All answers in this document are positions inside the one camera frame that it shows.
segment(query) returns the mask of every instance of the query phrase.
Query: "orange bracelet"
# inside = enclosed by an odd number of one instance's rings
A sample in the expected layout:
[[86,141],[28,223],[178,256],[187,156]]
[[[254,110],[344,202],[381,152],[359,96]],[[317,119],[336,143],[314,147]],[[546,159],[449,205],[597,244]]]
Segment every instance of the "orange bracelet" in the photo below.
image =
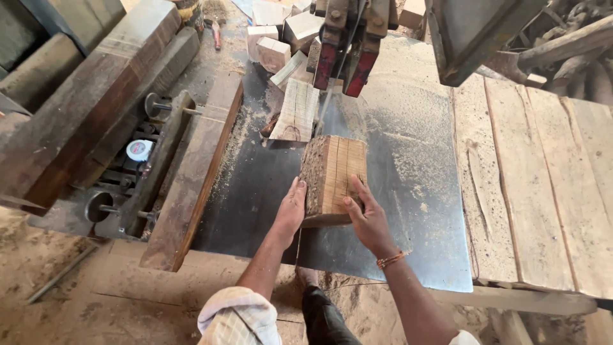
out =
[[402,250],[400,251],[400,254],[398,255],[394,255],[393,257],[389,257],[389,258],[385,258],[385,259],[379,259],[377,260],[377,266],[379,266],[379,269],[383,270],[385,267],[395,263],[396,261],[400,260],[401,258],[403,258],[406,255],[409,255],[410,252],[406,252],[404,253]]

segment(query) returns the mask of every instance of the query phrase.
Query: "rolled-up sleeve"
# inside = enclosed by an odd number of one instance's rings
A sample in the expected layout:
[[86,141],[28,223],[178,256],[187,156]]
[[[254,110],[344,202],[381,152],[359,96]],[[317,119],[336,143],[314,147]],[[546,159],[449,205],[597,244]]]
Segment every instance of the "rolled-up sleeve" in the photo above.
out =
[[199,344],[281,345],[275,307],[246,287],[228,287],[211,296],[198,316],[198,329]]

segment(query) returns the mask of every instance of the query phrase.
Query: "metal rod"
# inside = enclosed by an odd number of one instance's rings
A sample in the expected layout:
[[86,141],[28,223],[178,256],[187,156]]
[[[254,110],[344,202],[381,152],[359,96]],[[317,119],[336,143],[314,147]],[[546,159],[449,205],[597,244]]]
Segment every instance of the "metal rod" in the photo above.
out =
[[52,286],[55,285],[55,283],[57,283],[60,279],[62,279],[63,276],[65,276],[68,272],[70,272],[73,268],[75,268],[75,266],[77,266],[78,263],[80,263],[84,258],[86,258],[94,250],[96,250],[96,248],[98,248],[98,246],[92,245],[92,246],[89,246],[87,249],[85,249],[84,252],[82,252],[78,257],[75,258],[75,260],[73,260],[70,263],[70,265],[62,269],[62,271],[58,273],[57,276],[53,277],[53,279],[51,279],[48,283],[46,283],[45,286],[41,287],[36,293],[34,293],[32,297],[28,299],[28,304],[32,304],[36,302],[36,300],[38,300],[42,295],[44,295],[45,292],[47,292]]

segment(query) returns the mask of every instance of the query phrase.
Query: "tape measure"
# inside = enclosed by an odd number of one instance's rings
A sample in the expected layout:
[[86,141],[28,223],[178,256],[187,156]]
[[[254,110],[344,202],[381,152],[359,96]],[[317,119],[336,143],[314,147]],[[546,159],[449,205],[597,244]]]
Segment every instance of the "tape measure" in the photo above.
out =
[[128,144],[126,153],[128,157],[135,161],[146,161],[149,159],[149,154],[153,151],[155,143],[149,140],[135,140]]

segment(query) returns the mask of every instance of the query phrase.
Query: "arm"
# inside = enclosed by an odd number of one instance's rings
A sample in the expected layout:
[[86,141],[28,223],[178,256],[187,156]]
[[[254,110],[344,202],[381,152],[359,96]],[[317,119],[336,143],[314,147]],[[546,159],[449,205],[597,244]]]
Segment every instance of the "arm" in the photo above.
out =
[[[377,259],[398,254],[398,247],[394,245],[387,230],[383,208],[357,176],[352,176],[352,182],[365,206],[362,214],[353,199],[346,197],[343,200],[357,237]],[[430,293],[417,280],[406,260],[401,259],[386,266],[383,272],[409,344],[448,345],[451,339],[458,335],[459,331],[453,320],[438,307]]]
[[298,181],[296,177],[279,206],[275,223],[236,286],[248,287],[270,301],[275,278],[281,266],[281,256],[292,244],[294,234],[304,219],[306,193],[307,183]]

